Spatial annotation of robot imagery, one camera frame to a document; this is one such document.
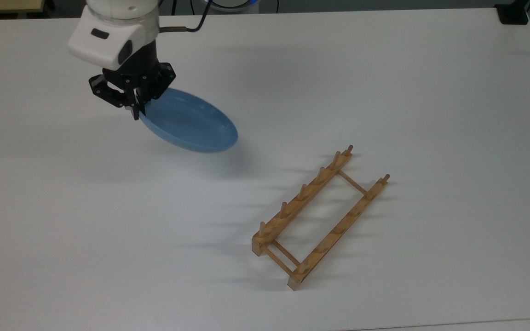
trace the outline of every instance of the white table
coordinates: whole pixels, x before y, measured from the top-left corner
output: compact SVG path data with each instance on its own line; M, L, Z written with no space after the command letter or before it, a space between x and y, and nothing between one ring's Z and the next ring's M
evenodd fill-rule
M76 23L0 21L0 331L530 319L530 25L452 9L161 35L172 87L240 134L196 154L91 94ZM294 292L251 236L349 144L347 174L390 183ZM359 199L330 186L280 238L298 259Z
M383 329L383 331L530 331L530 320L397 327L395 329Z

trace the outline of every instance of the wooden dowel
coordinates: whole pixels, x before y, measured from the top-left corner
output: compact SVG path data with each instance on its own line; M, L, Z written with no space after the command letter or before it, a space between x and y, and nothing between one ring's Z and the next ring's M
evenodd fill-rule
M303 201L305 198L305 188L307 187L306 184L302 184L302 187L300 189L300 193L298 194L298 201Z
M287 256L293 264L296 264L296 266L300 265L300 262L292 254L290 254L290 252L288 252L288 250L286 250L280 243L278 243L277 240L274 239L271 243L275 247L277 247L277 249L279 249L279 251L281 251L285 256Z
M278 266L282 267L282 269L283 269L286 273L288 273L288 275L290 275L290 277L295 277L295 276L294 276L294 273L292 272L292 270L290 270L290 268L288 268L288 266L286 266L286 265L285 265L285 264L284 264L284 263L283 263L283 262L282 262L277 256L275 256L275 254L273 254L273 252L271 252L271 251L269 250L269 248L267 248L267 246L263 246L263 247L261 247L261 249L262 249L265 253L267 253L267 255L269 255L269 257L271 257L271 259L272 259L273 261L275 261L275 263L278 264Z
M265 222L259 224L259 237L265 237Z
M353 150L353 145L349 145L349 148L345 151L345 156L351 156L351 151Z
M320 167L320 170L318 171L318 175L316 176L316 179L314 180L314 183L316 185L320 185L322 182L322 177L324 176L324 167Z
M337 153L334 154L333 162L330 164L330 170L334 170L334 168L337 166L337 161L339 161L340 151L337 151Z
M386 185L387 184L387 180L389 180L389 179L390 179L390 174L386 174L385 176L383 176L382 179L380 179L381 180L381 184Z
M279 217L284 218L288 213L286 212L288 209L288 203L286 201L282 202L282 208L279 210Z
M343 170L339 170L338 174L339 174L339 176L344 178L347 182L349 182L349 184L351 184L353 187L355 187L357 189L357 191L360 191L363 194L367 193L367 191L364 188L362 188L357 182L352 180L351 177L347 176L347 174L345 174L345 172Z

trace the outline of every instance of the wooden peg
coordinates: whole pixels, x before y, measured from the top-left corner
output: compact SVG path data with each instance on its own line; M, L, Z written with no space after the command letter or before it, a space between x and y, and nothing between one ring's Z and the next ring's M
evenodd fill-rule
M387 180L389 180L389 179L390 179L390 174L386 174L385 176L383 176L382 179L380 179L381 184L386 185L387 184Z
M345 151L345 156L351 156L351 151L353 150L353 145L349 145L349 148Z
M324 177L324 167L320 167L320 171L318 171L318 175L316 176L314 183L316 185L320 185L322 183L323 177Z
M282 202L282 209L279 211L279 217L284 218L287 213L286 210L288 209L288 203L286 201Z
M305 198L305 188L307 187L306 184L302 184L302 187L300 189L300 194L298 194L298 201L303 201Z
M334 155L333 162L330 164L330 170L334 170L334 168L337 166L337 161L339 161L339 155L340 151L337 151L337 153L335 153Z
M353 179L351 179L351 177L347 176L347 174L345 174L345 172L343 170L339 170L339 172L337 172L337 174L339 174L339 176L344 178L347 182L349 182L349 184L351 184L353 187L355 187L355 189L357 191L360 191L363 194L367 193L367 191L364 188L362 188L357 182L355 182Z
M265 237L265 222L259 224L259 237Z

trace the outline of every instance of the blue plate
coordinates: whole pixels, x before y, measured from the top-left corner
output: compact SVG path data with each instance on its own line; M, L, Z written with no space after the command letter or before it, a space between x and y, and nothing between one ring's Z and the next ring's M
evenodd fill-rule
M154 134L191 151L220 152L238 140L234 124L218 108L173 88L151 101L146 113L140 119Z

